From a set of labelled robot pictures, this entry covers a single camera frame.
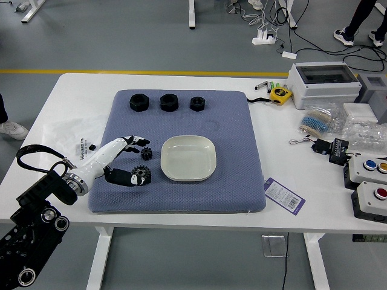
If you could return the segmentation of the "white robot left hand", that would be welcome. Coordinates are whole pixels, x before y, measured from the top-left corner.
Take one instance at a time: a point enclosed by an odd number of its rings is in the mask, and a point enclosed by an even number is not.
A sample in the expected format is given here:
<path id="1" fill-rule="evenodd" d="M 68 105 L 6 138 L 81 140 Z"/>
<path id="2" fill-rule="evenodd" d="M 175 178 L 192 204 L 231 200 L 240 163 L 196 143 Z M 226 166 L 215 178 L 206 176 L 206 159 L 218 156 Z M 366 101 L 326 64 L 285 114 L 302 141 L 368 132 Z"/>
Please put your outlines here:
<path id="1" fill-rule="evenodd" d="M 116 138 L 102 146 L 92 157 L 80 165 L 73 173 L 77 175 L 85 186 L 84 193 L 88 193 L 94 184 L 94 180 L 103 176 L 104 168 L 112 163 L 122 151 L 133 151 L 138 153 L 135 146 L 145 147 L 149 140 L 138 136 L 127 136 Z"/>

